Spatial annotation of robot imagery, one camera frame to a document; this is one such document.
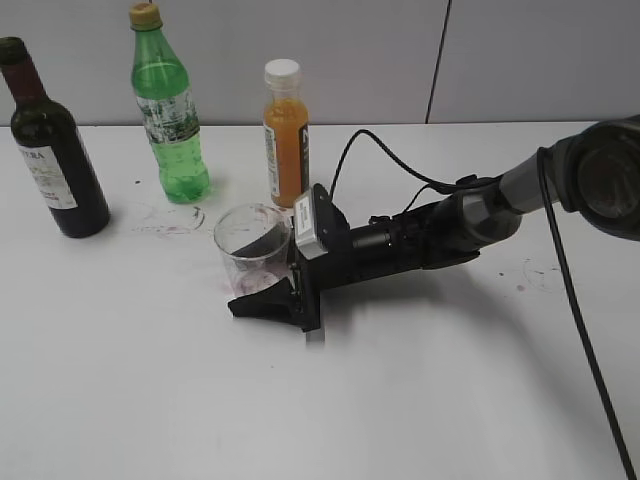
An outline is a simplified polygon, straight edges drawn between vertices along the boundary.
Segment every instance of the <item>orange juice bottle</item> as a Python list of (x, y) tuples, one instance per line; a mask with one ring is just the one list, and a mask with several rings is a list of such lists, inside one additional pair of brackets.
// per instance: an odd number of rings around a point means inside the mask
[(270, 90), (264, 109), (264, 135), (269, 164), (271, 199), (291, 208), (309, 188), (309, 113), (300, 100), (300, 65), (272, 60), (264, 79)]

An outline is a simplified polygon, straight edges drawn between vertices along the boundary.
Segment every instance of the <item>white table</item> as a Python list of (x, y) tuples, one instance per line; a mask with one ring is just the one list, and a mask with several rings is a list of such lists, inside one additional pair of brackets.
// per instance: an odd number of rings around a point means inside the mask
[[(585, 126), (374, 130), (452, 181)], [(261, 128), (203, 128), (216, 191), (200, 211), (165, 200), (142, 128), (81, 131), (113, 211), (84, 240), (58, 232), (0, 131), (1, 479), (624, 478), (542, 212), (467, 265), (328, 292), (326, 340), (307, 341), (231, 317), (210, 239), (230, 207), (269, 201)], [(311, 129), (313, 182), (328, 186), (353, 131)], [(363, 138), (335, 200), (357, 226), (418, 186)], [(559, 221), (640, 463), (639, 246)]]

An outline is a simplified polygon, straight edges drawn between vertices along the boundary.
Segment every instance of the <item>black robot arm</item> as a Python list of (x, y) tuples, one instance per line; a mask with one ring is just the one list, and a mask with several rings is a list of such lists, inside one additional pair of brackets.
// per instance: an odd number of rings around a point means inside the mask
[[(596, 228), (640, 240), (640, 116), (601, 122), (543, 150), (552, 201)], [(351, 229), (319, 184), (295, 204), (292, 281), (229, 303), (236, 316), (320, 326), (323, 290), (416, 269), (467, 262), (513, 235), (543, 207), (539, 153), (494, 181), (466, 177), (440, 202)]]

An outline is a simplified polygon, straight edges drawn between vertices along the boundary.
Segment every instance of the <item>green plastic bottle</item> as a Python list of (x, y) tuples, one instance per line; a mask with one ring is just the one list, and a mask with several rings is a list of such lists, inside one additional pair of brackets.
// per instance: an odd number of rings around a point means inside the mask
[(196, 202), (210, 186), (189, 75), (162, 34), (157, 5), (138, 3), (129, 17), (136, 32), (131, 83), (160, 167), (160, 183), (171, 202)]

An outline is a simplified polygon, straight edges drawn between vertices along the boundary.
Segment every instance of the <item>glass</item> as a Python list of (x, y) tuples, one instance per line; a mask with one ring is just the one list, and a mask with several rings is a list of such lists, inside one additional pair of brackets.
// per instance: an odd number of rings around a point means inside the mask
[(291, 228), (277, 210), (262, 204), (236, 207), (213, 229), (236, 297), (259, 292), (289, 274)]

